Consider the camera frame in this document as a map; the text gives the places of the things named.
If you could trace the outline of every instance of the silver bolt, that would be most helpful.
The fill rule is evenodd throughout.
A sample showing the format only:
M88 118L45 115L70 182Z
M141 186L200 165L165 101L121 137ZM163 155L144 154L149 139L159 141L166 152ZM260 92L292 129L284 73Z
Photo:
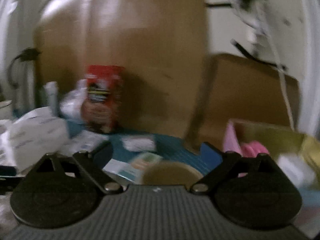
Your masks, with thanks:
M109 182L106 185L104 185L104 189L106 191L118 191L121 188L121 186L116 182Z
M199 183L199 184L195 184L195 185L192 187L192 189L193 189L194 192L203 193L203 192L208 191L209 187L208 187L206 184Z

